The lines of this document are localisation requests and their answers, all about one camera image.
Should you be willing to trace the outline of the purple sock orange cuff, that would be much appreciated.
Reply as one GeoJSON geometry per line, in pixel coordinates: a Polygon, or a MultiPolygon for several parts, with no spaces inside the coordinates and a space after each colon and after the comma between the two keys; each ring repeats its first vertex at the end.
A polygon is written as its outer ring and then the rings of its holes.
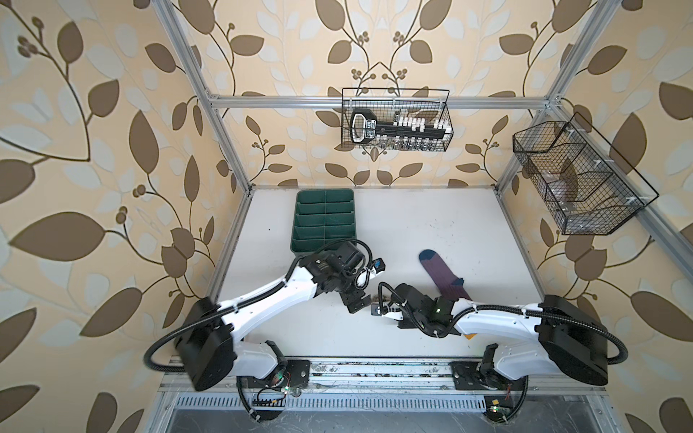
{"type": "Polygon", "coordinates": [[[442,257],[431,249],[420,252],[419,261],[424,271],[431,277],[435,287],[439,290],[438,297],[444,297],[455,302],[452,308],[453,319],[451,322],[452,332],[455,333],[459,314],[466,310],[472,310],[470,306],[471,297],[464,289],[464,280],[456,276],[442,257]]]}

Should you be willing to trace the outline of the green divided organizer tray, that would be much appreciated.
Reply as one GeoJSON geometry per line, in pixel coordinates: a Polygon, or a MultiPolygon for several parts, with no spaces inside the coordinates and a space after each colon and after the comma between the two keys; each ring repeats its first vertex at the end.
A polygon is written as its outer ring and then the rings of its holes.
{"type": "Polygon", "coordinates": [[[357,236],[353,189],[305,189],[296,195],[290,249],[313,253],[326,244],[357,236]]]}

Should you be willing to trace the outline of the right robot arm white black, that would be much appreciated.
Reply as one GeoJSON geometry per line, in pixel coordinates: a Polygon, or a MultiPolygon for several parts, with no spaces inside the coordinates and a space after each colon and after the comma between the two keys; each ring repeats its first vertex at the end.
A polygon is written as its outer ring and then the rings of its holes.
{"type": "Polygon", "coordinates": [[[494,342],[473,367],[454,370],[465,386],[509,390],[533,375],[562,373],[581,384],[604,386],[608,368],[628,359],[626,345],[597,320],[561,297],[506,306],[469,299],[431,298],[408,284],[378,286],[371,307],[427,337],[488,335],[494,342]]]}

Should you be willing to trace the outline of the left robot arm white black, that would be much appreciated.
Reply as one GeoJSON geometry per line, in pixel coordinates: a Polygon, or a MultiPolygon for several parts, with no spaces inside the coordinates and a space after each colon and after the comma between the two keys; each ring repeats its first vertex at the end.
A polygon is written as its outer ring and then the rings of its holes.
{"type": "Polygon", "coordinates": [[[233,376],[250,418],[257,423],[272,420],[279,414],[273,403],[259,411],[245,396],[245,384],[256,382],[262,391],[286,397],[306,373],[292,369],[273,341],[248,343],[247,336],[285,310],[325,293],[339,294],[348,312],[355,314],[370,304],[367,285],[385,269],[384,260],[365,242],[333,241],[296,256],[283,277],[253,292],[220,303],[209,297],[196,301],[180,328],[146,350],[144,365],[160,373],[185,373],[198,392],[233,376]]]}

